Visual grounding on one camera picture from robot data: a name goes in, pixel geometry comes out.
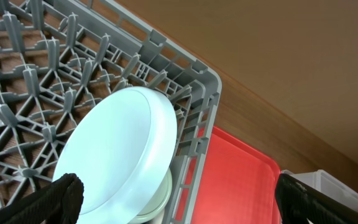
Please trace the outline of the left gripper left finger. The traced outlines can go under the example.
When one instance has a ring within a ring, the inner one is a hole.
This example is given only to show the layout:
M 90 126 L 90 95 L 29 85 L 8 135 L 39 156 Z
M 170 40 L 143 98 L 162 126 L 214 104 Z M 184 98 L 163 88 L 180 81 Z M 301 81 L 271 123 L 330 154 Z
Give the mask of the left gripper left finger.
M 0 224 L 76 224 L 84 200 L 76 174 L 64 174 L 41 190 L 0 209 Z

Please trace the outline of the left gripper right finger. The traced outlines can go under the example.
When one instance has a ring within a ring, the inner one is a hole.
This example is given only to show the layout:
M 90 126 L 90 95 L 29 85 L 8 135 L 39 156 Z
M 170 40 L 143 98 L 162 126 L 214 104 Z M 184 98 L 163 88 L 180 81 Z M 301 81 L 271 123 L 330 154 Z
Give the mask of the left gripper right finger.
M 358 212 L 288 174 L 280 174 L 275 199 L 283 224 L 358 224 Z

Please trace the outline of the small light blue bowl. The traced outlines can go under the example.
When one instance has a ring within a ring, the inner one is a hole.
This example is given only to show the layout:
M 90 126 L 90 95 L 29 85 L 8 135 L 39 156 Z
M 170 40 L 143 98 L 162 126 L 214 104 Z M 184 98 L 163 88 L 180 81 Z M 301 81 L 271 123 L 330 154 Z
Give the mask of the small light blue bowl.
M 129 223 L 148 204 L 171 163 L 177 118 L 170 100 L 146 87 L 100 101 L 66 142 L 53 179 L 84 185 L 78 223 Z

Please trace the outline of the green bowl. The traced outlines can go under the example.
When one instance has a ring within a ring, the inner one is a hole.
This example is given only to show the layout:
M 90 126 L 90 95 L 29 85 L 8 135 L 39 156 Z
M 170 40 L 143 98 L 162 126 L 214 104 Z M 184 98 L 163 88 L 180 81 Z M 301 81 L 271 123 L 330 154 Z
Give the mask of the green bowl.
M 172 192 L 172 173 L 167 170 L 157 191 L 141 212 L 134 217 L 130 224 L 162 224 L 165 207 Z

